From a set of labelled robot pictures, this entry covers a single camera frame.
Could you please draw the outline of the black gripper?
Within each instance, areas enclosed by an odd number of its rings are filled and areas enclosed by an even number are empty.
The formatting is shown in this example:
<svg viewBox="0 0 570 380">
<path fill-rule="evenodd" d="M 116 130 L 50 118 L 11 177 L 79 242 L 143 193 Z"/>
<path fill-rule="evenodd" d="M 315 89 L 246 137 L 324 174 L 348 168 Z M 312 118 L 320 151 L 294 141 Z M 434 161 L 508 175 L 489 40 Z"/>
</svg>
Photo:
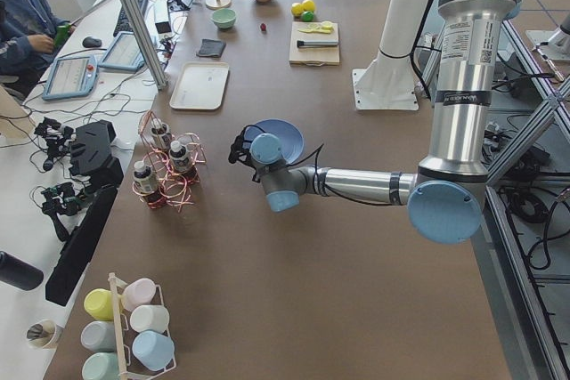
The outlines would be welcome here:
<svg viewBox="0 0 570 380">
<path fill-rule="evenodd" d="M 230 146 L 230 153 L 228 156 L 230 164 L 240 162 L 243 165 L 252 165 L 249 148 L 245 147 L 246 143 L 251 144 L 255 139 L 255 137 L 251 137 L 250 139 L 246 138 L 245 134 L 249 128 L 257 129 L 260 133 L 265 132 L 265 130 L 258 125 L 245 125 Z"/>
</svg>

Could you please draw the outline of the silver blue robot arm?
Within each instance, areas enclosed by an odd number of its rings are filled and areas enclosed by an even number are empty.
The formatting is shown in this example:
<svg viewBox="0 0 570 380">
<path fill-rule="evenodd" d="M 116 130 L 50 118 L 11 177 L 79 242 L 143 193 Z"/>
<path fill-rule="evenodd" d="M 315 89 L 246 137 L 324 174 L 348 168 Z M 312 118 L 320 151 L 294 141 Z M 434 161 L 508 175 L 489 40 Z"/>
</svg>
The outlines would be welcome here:
<svg viewBox="0 0 570 380">
<path fill-rule="evenodd" d="M 286 159 L 294 142 L 276 121 L 247 125 L 235 138 L 231 163 L 254 171 L 275 212 L 313 193 L 366 205 L 405 206 L 412 225 L 427 239 L 455 244 L 479 228 L 487 170 L 481 161 L 486 115 L 503 21 L 521 0 L 439 0 L 444 18 L 442 55 L 427 156 L 413 174 L 304 165 Z"/>
</svg>

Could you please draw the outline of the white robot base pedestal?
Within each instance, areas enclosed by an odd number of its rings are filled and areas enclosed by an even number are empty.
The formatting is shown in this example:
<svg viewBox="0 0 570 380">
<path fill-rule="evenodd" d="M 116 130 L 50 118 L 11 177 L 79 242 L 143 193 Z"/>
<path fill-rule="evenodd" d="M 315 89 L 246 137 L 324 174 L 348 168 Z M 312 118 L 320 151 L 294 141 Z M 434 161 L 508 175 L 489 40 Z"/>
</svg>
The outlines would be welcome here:
<svg viewBox="0 0 570 380">
<path fill-rule="evenodd" d="M 379 51 L 366 69 L 353 70 L 358 110 L 416 110 L 411 61 L 429 0 L 390 0 Z"/>
</svg>

